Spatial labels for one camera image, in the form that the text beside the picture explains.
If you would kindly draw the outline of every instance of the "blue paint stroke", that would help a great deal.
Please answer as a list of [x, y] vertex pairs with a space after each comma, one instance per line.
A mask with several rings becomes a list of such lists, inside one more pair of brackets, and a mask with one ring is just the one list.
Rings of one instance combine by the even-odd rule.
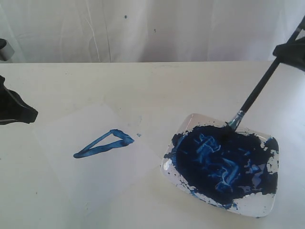
[[[99, 143], [100, 141], [102, 141], [104, 138], [106, 138], [107, 136], [109, 136], [111, 134], [120, 138], [121, 140], [112, 142], [112, 143], [104, 145], [104, 146], [97, 146], [95, 148], [91, 148], [92, 146]], [[125, 134], [122, 130], [114, 129], [114, 130], [110, 130], [109, 132], [105, 133], [103, 136], [99, 137], [98, 139], [96, 139], [95, 141], [93, 141], [92, 143], [87, 145], [80, 152], [74, 154], [73, 157], [74, 158], [87, 157], [87, 156], [91, 156], [94, 154], [106, 152], [106, 151], [109, 151], [114, 148], [121, 148], [124, 146], [128, 146], [129, 144], [131, 144], [133, 142], [134, 142], [134, 140], [129, 135]]]
[[188, 183], [193, 196], [203, 194], [223, 208], [237, 208], [234, 199], [262, 192], [275, 194], [277, 173], [267, 171], [267, 162], [278, 144], [274, 138], [265, 142], [254, 134], [234, 132], [222, 141], [223, 128], [196, 126], [185, 134], [173, 137], [174, 148], [164, 156]]

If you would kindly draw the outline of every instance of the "white backdrop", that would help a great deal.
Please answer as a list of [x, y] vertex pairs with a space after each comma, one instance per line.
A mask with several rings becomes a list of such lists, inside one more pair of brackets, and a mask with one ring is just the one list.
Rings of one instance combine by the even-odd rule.
[[0, 0], [14, 62], [272, 59], [305, 0]]

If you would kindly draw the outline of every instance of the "paintbrush ferrule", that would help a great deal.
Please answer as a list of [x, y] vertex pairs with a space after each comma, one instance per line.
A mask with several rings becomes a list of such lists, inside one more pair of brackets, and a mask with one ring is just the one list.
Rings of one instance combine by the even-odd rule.
[[245, 112], [240, 110], [234, 118], [228, 123], [233, 131], [235, 131], [244, 117]]

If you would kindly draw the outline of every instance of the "paint palette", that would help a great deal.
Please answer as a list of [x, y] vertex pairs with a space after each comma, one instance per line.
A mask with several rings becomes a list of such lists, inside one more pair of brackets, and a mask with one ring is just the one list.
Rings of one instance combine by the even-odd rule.
[[245, 216], [266, 216], [277, 189], [277, 141], [242, 127], [223, 140], [225, 125], [201, 114], [188, 116], [161, 170], [179, 189], [206, 203]]

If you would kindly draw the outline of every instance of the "tabletop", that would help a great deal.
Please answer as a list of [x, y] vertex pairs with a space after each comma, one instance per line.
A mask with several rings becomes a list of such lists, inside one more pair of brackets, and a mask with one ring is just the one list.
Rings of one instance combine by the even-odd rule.
[[[86, 107], [107, 106], [159, 164], [186, 116], [230, 120], [270, 64], [0, 64], [5, 86], [39, 112], [32, 124], [0, 127], [1, 228], [304, 228], [305, 75], [292, 67], [278, 67], [241, 123], [274, 136], [280, 147], [274, 208], [263, 218], [230, 213], [185, 194], [163, 177], [159, 165], [80, 214], [37, 134]], [[116, 179], [111, 171], [104, 178]]]

